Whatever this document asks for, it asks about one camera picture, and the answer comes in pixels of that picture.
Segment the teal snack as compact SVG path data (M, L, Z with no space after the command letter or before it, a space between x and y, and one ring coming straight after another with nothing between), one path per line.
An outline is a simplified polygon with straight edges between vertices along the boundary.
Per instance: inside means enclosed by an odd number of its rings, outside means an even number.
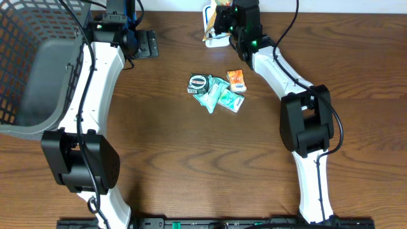
M209 80L209 90L207 93L196 94L193 95L193 97L212 114L221 94L228 86L230 86L230 84L224 79L212 77Z

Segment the yellow snack bag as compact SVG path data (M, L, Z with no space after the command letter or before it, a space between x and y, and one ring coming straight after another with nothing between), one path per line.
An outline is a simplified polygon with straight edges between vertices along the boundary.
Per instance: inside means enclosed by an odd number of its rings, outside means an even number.
M217 6L231 6L232 0L211 0L210 4L203 9L203 20L204 20L204 36L202 41L211 41L213 39L223 39L230 35L229 32L222 32L221 34L216 34L214 29L214 22L216 19L216 7Z

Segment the orange small packet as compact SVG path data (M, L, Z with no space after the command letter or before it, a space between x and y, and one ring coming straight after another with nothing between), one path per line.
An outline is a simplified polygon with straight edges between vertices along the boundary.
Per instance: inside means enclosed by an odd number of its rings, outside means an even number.
M242 70L228 71L226 74L230 82L230 90L234 93L243 93L247 90Z

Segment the green tissue pack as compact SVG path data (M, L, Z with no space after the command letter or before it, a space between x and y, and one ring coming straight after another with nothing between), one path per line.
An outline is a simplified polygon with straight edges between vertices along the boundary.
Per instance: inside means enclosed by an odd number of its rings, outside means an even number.
M237 113L244 102L244 99L244 96L231 92L228 89L224 89L217 103L220 106Z

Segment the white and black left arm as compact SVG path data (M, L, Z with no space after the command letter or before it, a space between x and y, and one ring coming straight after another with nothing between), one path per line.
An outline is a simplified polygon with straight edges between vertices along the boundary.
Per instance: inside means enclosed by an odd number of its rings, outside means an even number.
M131 207L117 185L120 156L107 140L107 115L126 61L158 56L156 33L120 22L90 22L83 65L72 101L57 130L43 132L41 148L55 182L82 198L95 219L58 226L129 228Z

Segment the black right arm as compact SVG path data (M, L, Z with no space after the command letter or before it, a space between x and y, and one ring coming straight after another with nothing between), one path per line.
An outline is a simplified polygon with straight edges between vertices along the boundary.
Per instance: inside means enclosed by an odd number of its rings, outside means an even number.
M258 1L233 1L216 7L216 34L227 32L240 59L262 76L280 99L280 137L296 163L299 212L307 224L331 224L326 159L333 138L327 87L314 86L285 60L279 43L263 33Z

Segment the round label dark packet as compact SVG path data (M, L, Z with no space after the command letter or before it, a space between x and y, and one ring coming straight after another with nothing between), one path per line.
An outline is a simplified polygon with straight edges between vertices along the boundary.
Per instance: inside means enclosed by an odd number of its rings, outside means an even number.
M212 78L211 74L191 74L187 86L189 94L205 94L209 90L209 81Z

